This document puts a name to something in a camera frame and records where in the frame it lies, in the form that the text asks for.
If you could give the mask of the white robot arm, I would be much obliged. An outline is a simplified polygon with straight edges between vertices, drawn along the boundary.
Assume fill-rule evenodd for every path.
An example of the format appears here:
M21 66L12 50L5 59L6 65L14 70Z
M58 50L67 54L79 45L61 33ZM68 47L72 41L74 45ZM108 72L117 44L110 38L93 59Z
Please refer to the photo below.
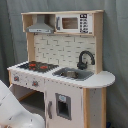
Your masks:
M1 80L0 125L11 128L45 128L44 119L26 110Z

